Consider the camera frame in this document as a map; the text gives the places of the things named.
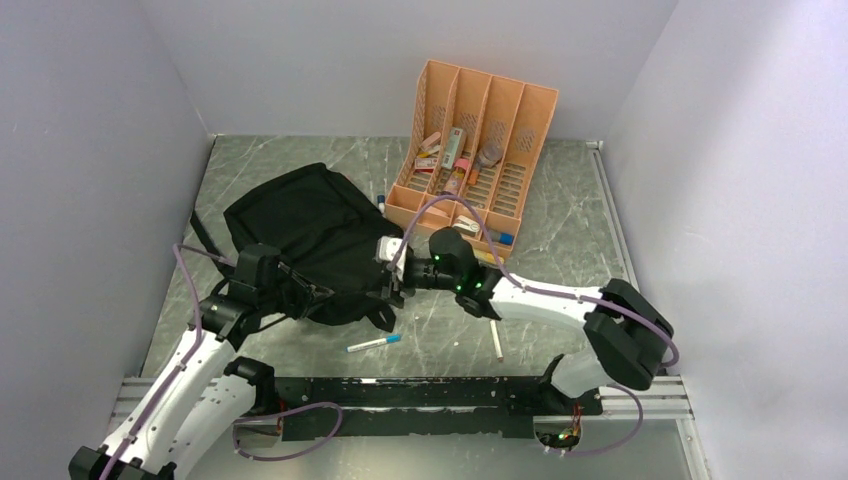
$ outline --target metal frame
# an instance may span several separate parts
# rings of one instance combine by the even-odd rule
[[[627,280],[631,285],[639,289],[639,284],[636,281],[636,272],[633,268],[633,262],[630,258],[630,252],[627,250],[627,243],[624,240],[624,232],[621,228],[621,223],[618,219],[618,211],[615,208],[615,201],[613,200],[612,191],[609,188],[609,182],[607,181],[606,170],[604,170],[604,163],[601,159],[601,152],[598,149],[600,145],[595,142],[595,145],[589,145],[590,142],[586,142],[586,146],[589,148],[589,155],[592,157],[592,165],[595,167],[595,179],[598,182],[598,186],[601,187],[601,191],[604,193],[601,200],[606,207],[606,211],[609,212],[609,216],[607,217],[607,221],[609,222],[610,233],[612,233],[613,243],[615,244],[616,253],[618,255],[619,260],[622,265],[624,265],[624,273],[627,276]],[[675,420],[677,423],[677,432],[680,436],[680,444],[683,447],[683,453],[686,456],[686,465],[689,467],[689,475],[693,480],[709,480],[711,478],[710,469],[707,464],[707,458],[704,455],[704,448],[701,444],[701,438],[698,435],[698,428],[695,424],[695,416],[692,414],[692,407],[689,403],[689,397],[686,394],[685,387],[683,385],[683,379],[679,376],[676,377],[657,377],[654,380],[654,386],[658,386],[661,378],[675,378],[678,379],[679,382],[679,391],[680,395],[673,395],[671,397],[661,397],[659,399],[653,399],[652,402],[656,401],[659,404],[662,404],[668,407],[668,410],[658,410],[652,411],[648,410],[646,407],[645,418],[646,419],[669,419]],[[601,390],[601,396],[604,397],[605,392]],[[644,394],[639,394],[640,400],[643,398]],[[613,409],[613,405],[607,407],[608,403],[604,403],[605,409],[610,409],[610,416],[616,416],[617,419],[630,419],[635,418],[635,409],[633,411],[627,412],[626,407],[620,413],[616,412]]]

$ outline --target gray wall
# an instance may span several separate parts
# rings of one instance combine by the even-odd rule
[[[848,8],[683,1],[605,162],[716,479],[848,478]]]
[[[0,11],[0,477],[66,478],[144,358],[210,138],[137,2]]]
[[[600,139],[676,0],[143,0],[209,131],[409,135],[427,58],[560,90]]]

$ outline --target yellow marker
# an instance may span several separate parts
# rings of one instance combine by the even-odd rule
[[[477,257],[477,260],[480,260],[481,262],[486,262],[489,265],[497,265],[497,263],[495,262],[495,257],[490,252],[484,252],[475,248],[474,256]],[[500,260],[501,263],[504,263],[504,259],[500,255],[498,255],[498,260]]]

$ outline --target wall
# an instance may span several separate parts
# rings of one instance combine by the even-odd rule
[[[137,2],[0,10],[0,477],[67,478],[144,358],[210,138]]]
[[[403,135],[427,58],[560,89],[600,139],[676,0],[143,0],[211,132]]]
[[[848,8],[683,1],[606,142],[715,478],[848,477]]]

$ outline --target robotic arm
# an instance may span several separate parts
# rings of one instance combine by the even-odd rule
[[[401,245],[400,239],[383,238],[377,260],[388,266]],[[508,278],[480,265],[470,244],[451,228],[430,237],[430,258],[414,258],[406,249],[398,256],[396,267],[386,269],[380,294],[394,306],[403,307],[404,296],[415,289],[447,290],[476,317],[531,320],[584,335],[589,347],[567,358],[558,356],[542,377],[545,394],[557,397],[554,403],[561,406],[570,408],[584,392],[612,382],[646,390],[662,366],[665,340],[641,323],[618,319],[610,307],[636,312],[673,335],[662,316],[623,280],[573,288]],[[213,293],[201,302],[201,332],[190,325],[153,387],[99,448],[77,451],[69,465],[71,478],[183,479],[234,421],[278,413],[273,368],[232,358],[245,338],[258,331],[262,317],[277,312],[308,316],[329,293],[288,269],[278,249],[246,247],[227,293]]]

